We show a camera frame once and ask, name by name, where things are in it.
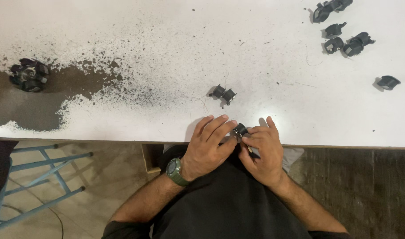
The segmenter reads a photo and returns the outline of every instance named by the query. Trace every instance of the forearm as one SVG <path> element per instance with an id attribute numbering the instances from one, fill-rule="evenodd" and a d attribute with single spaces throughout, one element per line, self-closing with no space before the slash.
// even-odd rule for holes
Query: forearm
<path id="1" fill-rule="evenodd" d="M 110 221 L 149 222 L 183 189 L 164 173 L 134 193 Z"/>
<path id="2" fill-rule="evenodd" d="M 347 232 L 346 228 L 288 176 L 280 187 L 269 188 L 308 231 Z"/>

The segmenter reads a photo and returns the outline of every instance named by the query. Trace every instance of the black shirt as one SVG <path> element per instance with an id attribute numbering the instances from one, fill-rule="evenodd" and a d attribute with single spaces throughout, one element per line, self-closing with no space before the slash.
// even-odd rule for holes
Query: black shirt
<path id="1" fill-rule="evenodd" d="M 154 239 L 350 238 L 346 233 L 307 231 L 274 193 L 248 173 L 236 154 L 189 184 L 152 222 L 110 222 L 103 239 L 149 239 L 152 224 Z"/>

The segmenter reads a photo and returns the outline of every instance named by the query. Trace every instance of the black plastic component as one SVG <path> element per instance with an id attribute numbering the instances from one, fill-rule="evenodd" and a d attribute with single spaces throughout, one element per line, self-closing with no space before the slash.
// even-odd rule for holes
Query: black plastic component
<path id="1" fill-rule="evenodd" d="M 326 1 L 324 4 L 318 3 L 315 12 L 313 12 L 313 22 L 322 23 L 324 22 L 330 13 L 333 11 L 344 11 L 350 4 L 353 3 L 353 0 L 332 0 Z"/>
<path id="2" fill-rule="evenodd" d="M 328 40 L 324 44 L 324 48 L 328 52 L 328 54 L 333 54 L 334 52 L 337 52 L 338 50 L 343 48 L 343 46 L 344 42 L 340 37 Z"/>
<path id="3" fill-rule="evenodd" d="M 233 131 L 240 137 L 242 138 L 242 136 L 244 136 L 244 134 L 248 133 L 247 128 L 239 123 L 234 129 Z"/>
<path id="4" fill-rule="evenodd" d="M 39 92 L 43 89 L 43 85 L 40 81 L 29 80 L 21 83 L 21 90 L 26 92 Z"/>
<path id="5" fill-rule="evenodd" d="M 216 96 L 217 98 L 223 98 L 226 100 L 226 105 L 230 105 L 231 101 L 235 98 L 235 94 L 232 89 L 225 91 L 225 88 L 221 87 L 220 84 L 216 86 L 213 90 L 213 93 L 210 93 L 208 96 Z"/>
<path id="6" fill-rule="evenodd" d="M 330 25 L 329 27 L 327 27 L 325 29 L 325 32 L 327 33 L 327 35 L 325 36 L 328 39 L 333 39 L 335 37 L 338 37 L 339 35 L 341 35 L 341 28 L 343 28 L 345 25 L 347 24 L 347 22 L 344 22 L 343 24 L 333 24 Z"/>
<path id="7" fill-rule="evenodd" d="M 217 98 L 221 98 L 223 93 L 225 93 L 225 88 L 221 87 L 219 84 L 216 86 L 213 93 L 210 93 L 208 96 L 216 96 Z"/>
<path id="8" fill-rule="evenodd" d="M 237 95 L 237 94 L 234 93 L 234 92 L 232 91 L 232 89 L 228 89 L 228 91 L 226 91 L 226 92 L 223 94 L 222 97 L 226 100 L 226 105 L 227 105 L 227 106 L 231 104 L 231 101 L 235 98 L 236 95 Z"/>
<path id="9" fill-rule="evenodd" d="M 364 31 L 351 38 L 349 44 L 344 46 L 343 51 L 349 57 L 353 57 L 354 55 L 360 54 L 364 50 L 364 46 L 374 43 L 375 41 L 371 40 L 368 33 Z"/>
<path id="10" fill-rule="evenodd" d="M 382 76 L 381 80 L 377 82 L 377 85 L 381 88 L 391 91 L 396 85 L 399 85 L 400 81 L 392 76 Z"/>
<path id="11" fill-rule="evenodd" d="M 49 74 L 49 69 L 38 60 L 22 58 L 19 61 L 21 65 L 13 65 L 11 67 L 13 76 L 9 76 L 9 81 L 12 84 L 19 85 L 19 88 L 23 91 L 41 91 L 43 84 L 47 82 L 47 78 L 44 76 Z"/>
<path id="12" fill-rule="evenodd" d="M 14 76 L 9 76 L 9 81 L 14 85 L 21 84 L 21 82 L 19 82 L 18 78 L 14 77 Z"/>

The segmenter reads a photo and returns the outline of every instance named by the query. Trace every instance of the man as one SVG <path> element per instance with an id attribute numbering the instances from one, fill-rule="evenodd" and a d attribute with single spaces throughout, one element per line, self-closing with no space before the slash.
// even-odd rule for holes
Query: man
<path id="1" fill-rule="evenodd" d="M 269 127 L 248 129 L 240 149 L 227 115 L 203 118 L 185 155 L 132 195 L 112 216 L 104 239 L 350 238 L 343 225 L 282 169 L 283 149 Z M 249 156 L 247 145 L 260 158 Z"/>

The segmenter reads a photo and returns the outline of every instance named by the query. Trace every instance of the wristwatch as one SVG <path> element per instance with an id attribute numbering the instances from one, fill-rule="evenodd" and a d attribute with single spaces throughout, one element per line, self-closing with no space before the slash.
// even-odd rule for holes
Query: wristwatch
<path id="1" fill-rule="evenodd" d="M 166 168 L 167 176 L 173 180 L 179 186 L 186 187 L 190 182 L 184 180 L 184 178 L 180 175 L 180 159 L 175 158 L 168 162 Z"/>

